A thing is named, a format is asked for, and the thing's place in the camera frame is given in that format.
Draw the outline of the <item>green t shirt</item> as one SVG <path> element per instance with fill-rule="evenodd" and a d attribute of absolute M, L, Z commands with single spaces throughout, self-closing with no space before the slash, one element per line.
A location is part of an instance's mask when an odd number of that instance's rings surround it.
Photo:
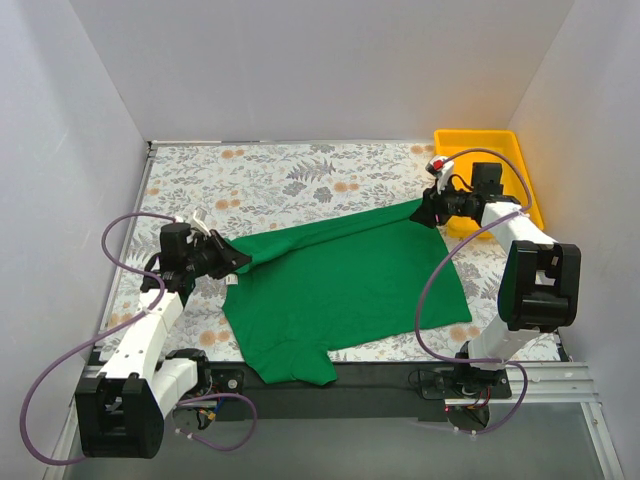
<path fill-rule="evenodd" d="M 417 200 L 237 238 L 250 256 L 222 310 L 267 384 L 336 380 L 329 352 L 407 333 L 448 249 Z"/>

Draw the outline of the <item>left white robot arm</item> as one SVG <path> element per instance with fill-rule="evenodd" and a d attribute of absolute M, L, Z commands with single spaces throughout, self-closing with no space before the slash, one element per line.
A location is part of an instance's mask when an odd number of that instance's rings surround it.
<path fill-rule="evenodd" d="M 213 386 L 202 350 L 161 354 L 196 281 L 222 279 L 247 266 L 240 252 L 197 219 L 161 227 L 160 250 L 144 267 L 139 310 L 115 352 L 75 391 L 82 451 L 87 457 L 154 457 L 168 414 L 185 395 L 205 398 Z"/>

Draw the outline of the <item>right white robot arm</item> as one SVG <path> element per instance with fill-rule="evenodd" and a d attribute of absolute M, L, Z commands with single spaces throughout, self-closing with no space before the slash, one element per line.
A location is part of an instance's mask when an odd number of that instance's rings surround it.
<path fill-rule="evenodd" d="M 435 183 L 411 215 L 429 228 L 453 217 L 472 219 L 507 254 L 497 296 L 497 314 L 457 354 L 451 383 L 464 397 L 505 383 L 507 361 L 542 334 L 571 325 L 577 314 L 581 252 L 543 233 L 524 212 L 524 203 L 504 192 L 502 166 L 476 162 L 469 187 L 453 184 L 453 162 L 438 157 L 427 167 Z"/>

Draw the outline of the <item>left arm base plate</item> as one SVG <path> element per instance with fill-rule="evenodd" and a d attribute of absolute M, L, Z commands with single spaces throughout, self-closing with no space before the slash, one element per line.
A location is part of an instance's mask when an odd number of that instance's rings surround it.
<path fill-rule="evenodd" d="M 199 397 L 214 393 L 241 394 L 244 386 L 244 372 L 240 369 L 206 368 L 199 376 L 191 394 Z"/>

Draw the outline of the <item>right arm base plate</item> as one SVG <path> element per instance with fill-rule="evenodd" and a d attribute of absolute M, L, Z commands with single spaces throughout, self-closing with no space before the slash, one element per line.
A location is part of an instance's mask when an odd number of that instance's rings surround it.
<path fill-rule="evenodd" d="M 505 370 L 481 370 L 467 364 L 427 362 L 408 374 L 409 385 L 425 400 L 509 399 L 512 390 Z"/>

